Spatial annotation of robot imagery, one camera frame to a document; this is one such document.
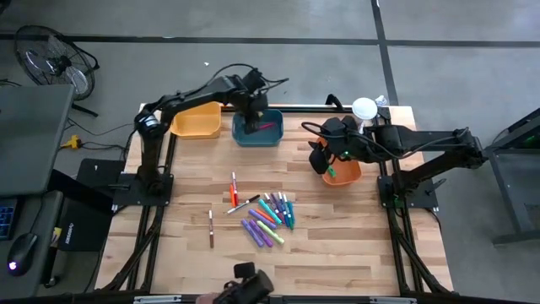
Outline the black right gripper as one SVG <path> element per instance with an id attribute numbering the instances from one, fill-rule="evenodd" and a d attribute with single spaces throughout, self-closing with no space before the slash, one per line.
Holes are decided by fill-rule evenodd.
<path id="1" fill-rule="evenodd" d="M 312 148 L 309 162 L 317 174 L 327 172 L 335 160 L 358 160 L 355 154 L 355 136 L 359 125 L 352 116 L 332 117 L 322 125 L 307 122 L 307 131 L 314 133 L 320 142 L 309 141 Z"/>

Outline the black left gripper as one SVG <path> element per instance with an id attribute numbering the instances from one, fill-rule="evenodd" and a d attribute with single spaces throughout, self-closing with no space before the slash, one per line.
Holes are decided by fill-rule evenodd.
<path id="1" fill-rule="evenodd" d="M 254 133 L 258 130 L 262 112 L 268 107 L 267 96 L 261 92 L 265 85 L 262 73 L 253 68 L 244 77 L 235 75 L 233 83 L 235 90 L 229 97 L 229 102 L 244 119 L 244 133 Z"/>

